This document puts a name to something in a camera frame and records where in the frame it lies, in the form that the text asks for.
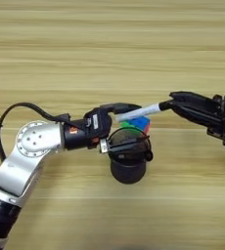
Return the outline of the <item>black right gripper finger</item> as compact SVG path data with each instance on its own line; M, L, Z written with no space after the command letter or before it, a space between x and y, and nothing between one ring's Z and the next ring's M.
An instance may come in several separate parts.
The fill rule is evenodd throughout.
M178 91L171 92L169 96L177 104L188 107L198 108L200 110L215 112L219 109L219 103L214 99L202 96L193 92Z
M213 116L193 109L174 107L173 111L179 116L205 127L219 126L221 124L221 120L219 118L214 118Z

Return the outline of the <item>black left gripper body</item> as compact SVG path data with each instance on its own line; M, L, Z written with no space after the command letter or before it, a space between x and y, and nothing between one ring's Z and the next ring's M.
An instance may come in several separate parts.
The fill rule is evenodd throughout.
M66 150L79 148L88 149L96 148L100 139L106 138L110 133L110 125L99 125L97 129L94 124L89 127L85 125L83 120L76 120L79 128L75 126L64 125L64 145Z

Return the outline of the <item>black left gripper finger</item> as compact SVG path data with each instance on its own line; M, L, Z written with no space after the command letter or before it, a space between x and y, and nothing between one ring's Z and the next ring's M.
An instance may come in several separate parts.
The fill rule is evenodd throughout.
M109 152L143 152L149 148L149 140L147 138L130 139L116 145L109 145Z
M101 105L102 109L105 109L107 112L112 112L113 114L122 114L135 109L140 108L137 104L127 104L127 103L115 103L115 104L103 104Z

